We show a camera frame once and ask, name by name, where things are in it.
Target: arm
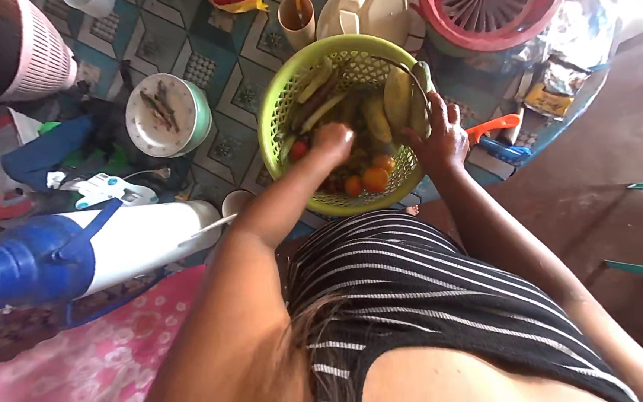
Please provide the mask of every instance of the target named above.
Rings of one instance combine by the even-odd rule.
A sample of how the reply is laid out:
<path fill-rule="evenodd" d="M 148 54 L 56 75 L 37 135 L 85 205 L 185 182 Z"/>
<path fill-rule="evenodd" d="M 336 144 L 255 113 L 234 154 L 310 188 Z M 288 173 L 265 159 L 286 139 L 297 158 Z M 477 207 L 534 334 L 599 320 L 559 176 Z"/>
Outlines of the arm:
<path fill-rule="evenodd" d="M 306 157 L 255 197 L 229 228 L 148 401 L 252 400 L 290 323 L 274 249 L 309 197 L 348 156 L 353 132 L 322 127 Z"/>
<path fill-rule="evenodd" d="M 460 128 L 458 106 L 447 109 L 439 95 L 429 97 L 431 136 L 426 140 L 413 132 L 406 136 L 448 206 L 463 246 L 473 257 L 529 280 L 556 300 L 643 401 L 643 348 L 547 246 L 470 177 L 463 166 L 468 139 Z"/>

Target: hand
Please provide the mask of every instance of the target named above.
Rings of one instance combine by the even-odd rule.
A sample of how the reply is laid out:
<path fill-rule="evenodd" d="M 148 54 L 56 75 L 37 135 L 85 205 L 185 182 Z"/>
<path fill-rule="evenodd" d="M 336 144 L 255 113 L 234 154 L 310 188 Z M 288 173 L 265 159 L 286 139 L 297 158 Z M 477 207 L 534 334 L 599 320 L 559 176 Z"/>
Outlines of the hand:
<path fill-rule="evenodd" d="M 314 133 L 311 152 L 323 154 L 325 160 L 336 168 L 349 159 L 355 136 L 354 131 L 344 123 L 325 124 Z"/>
<path fill-rule="evenodd" d="M 430 92 L 428 99 L 431 102 L 431 135 L 422 140 L 412 128 L 406 128 L 406 144 L 431 176 L 464 172 L 469 143 L 468 134 L 460 127 L 460 108 L 458 105 L 446 107 L 436 92 Z"/>

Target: dried fish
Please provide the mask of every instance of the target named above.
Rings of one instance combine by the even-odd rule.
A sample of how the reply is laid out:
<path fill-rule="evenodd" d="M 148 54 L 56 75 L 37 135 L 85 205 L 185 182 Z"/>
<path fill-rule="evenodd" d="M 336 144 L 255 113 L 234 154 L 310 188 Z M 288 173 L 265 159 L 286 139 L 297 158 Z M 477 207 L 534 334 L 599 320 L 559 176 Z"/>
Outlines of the dried fish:
<path fill-rule="evenodd" d="M 180 133 L 180 128 L 178 127 L 178 122 L 175 120 L 175 111 L 170 107 L 168 103 L 168 89 L 163 84 L 163 81 L 158 81 L 158 92 L 155 95 L 155 100 L 160 103 L 163 110 L 167 114 L 166 117 L 170 123 L 172 123 L 175 133 Z"/>
<path fill-rule="evenodd" d="M 143 99 L 143 104 L 146 105 L 148 110 L 151 111 L 153 114 L 153 117 L 160 123 L 165 125 L 165 128 L 170 130 L 170 127 L 172 127 L 172 124 L 165 118 L 163 113 L 158 109 L 158 105 L 155 103 L 153 98 L 151 98 L 148 94 L 145 92 L 141 91 L 141 99 Z"/>

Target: blue cloth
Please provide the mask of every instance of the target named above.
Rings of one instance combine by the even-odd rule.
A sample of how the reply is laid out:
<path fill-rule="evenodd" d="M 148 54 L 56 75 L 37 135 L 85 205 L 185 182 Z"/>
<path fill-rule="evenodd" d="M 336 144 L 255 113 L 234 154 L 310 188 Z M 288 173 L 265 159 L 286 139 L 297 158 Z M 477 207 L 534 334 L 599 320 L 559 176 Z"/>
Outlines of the blue cloth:
<path fill-rule="evenodd" d="M 96 129 L 90 115 L 60 123 L 41 137 L 1 157 L 10 178 L 38 192 L 48 192 L 47 173 L 88 141 Z"/>

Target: red tomato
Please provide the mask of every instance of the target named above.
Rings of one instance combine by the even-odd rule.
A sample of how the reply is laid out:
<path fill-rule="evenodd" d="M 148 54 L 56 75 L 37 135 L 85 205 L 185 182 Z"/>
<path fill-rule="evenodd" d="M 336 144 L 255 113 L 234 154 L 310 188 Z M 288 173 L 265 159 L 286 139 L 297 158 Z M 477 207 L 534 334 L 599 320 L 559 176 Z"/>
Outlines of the red tomato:
<path fill-rule="evenodd" d="M 309 146 L 303 141 L 294 142 L 289 151 L 289 160 L 296 162 L 309 153 Z"/>

